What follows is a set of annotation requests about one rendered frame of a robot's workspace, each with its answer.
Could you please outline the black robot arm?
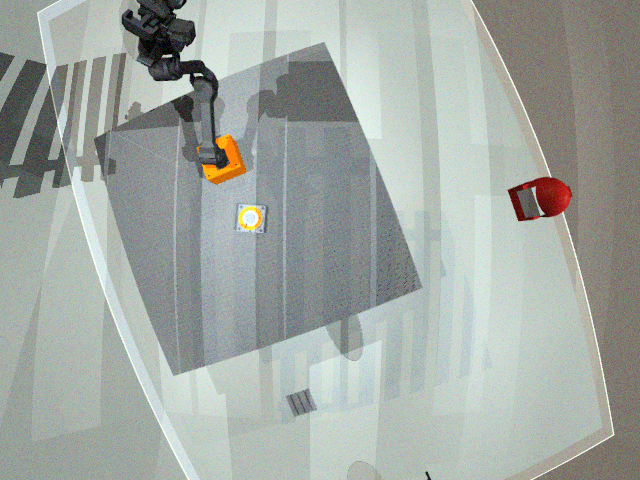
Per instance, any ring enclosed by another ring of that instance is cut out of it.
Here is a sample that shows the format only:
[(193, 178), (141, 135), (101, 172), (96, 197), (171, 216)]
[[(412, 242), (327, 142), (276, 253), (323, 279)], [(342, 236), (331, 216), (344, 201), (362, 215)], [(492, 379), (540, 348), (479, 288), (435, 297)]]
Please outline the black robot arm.
[[(186, 47), (191, 45), (196, 37), (195, 24), (191, 20), (176, 18), (177, 14), (173, 12), (171, 14), (173, 20), (169, 26), (161, 25), (162, 41), (165, 41), (163, 44), (153, 45), (139, 37), (139, 56), (136, 61), (148, 67), (148, 73), (154, 81), (177, 81), (183, 77), (183, 74), (190, 74), (190, 83), (200, 101), (201, 110), (203, 140), (198, 149), (199, 160), (203, 165), (215, 165), (217, 170), (221, 170), (230, 164), (230, 160), (225, 154), (225, 149), (217, 145), (215, 137), (213, 104), (218, 96), (219, 82), (213, 71), (210, 71), (201, 60), (180, 62), (180, 52), (185, 45)], [(162, 57), (169, 54), (172, 57)], [(194, 77), (194, 73), (200, 73), (203, 76)]]

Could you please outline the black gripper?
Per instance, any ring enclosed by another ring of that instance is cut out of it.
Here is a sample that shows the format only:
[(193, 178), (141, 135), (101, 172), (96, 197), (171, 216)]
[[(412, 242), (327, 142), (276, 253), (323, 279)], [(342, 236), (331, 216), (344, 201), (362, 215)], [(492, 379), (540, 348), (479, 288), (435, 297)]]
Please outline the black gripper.
[(144, 41), (160, 45), (162, 41), (161, 25), (168, 25), (173, 20), (172, 11), (182, 8), (187, 0), (137, 0), (140, 4), (138, 15), (141, 20), (133, 17), (132, 10), (128, 9), (122, 14), (124, 28), (129, 32), (144, 39)]

